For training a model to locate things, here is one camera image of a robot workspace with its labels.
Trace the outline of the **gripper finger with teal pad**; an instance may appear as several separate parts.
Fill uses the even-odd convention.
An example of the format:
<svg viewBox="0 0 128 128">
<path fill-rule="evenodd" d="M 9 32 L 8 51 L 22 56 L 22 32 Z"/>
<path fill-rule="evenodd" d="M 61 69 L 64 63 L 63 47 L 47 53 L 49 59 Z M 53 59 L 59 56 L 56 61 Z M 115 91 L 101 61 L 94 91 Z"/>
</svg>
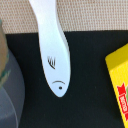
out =
<svg viewBox="0 0 128 128">
<path fill-rule="evenodd" d="M 2 28 L 2 20 L 0 19 L 0 88 L 7 81 L 10 70 L 6 70 L 9 61 L 9 49 L 5 33 Z"/>
</svg>

